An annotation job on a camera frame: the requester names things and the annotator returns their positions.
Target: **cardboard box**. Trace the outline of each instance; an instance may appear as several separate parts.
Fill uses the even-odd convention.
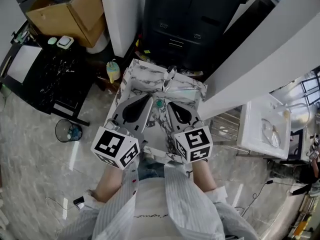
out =
[[[70,36],[80,45],[92,48],[106,28],[101,0],[71,0],[54,4],[37,0],[26,15],[47,36]]]

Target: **marble floor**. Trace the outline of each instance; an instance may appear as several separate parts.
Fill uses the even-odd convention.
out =
[[[73,200],[95,188],[105,168],[90,146],[114,96],[92,86],[79,115],[90,127],[83,127],[80,141],[68,143],[56,139],[58,116],[35,110],[14,93],[8,96],[0,112],[1,209],[17,239],[54,240],[77,217]],[[224,146],[214,147],[209,164],[218,185],[226,186],[228,202],[234,207],[246,208],[268,180],[265,160],[236,156],[236,151]],[[244,215],[259,235],[276,219],[289,188],[266,185]]]

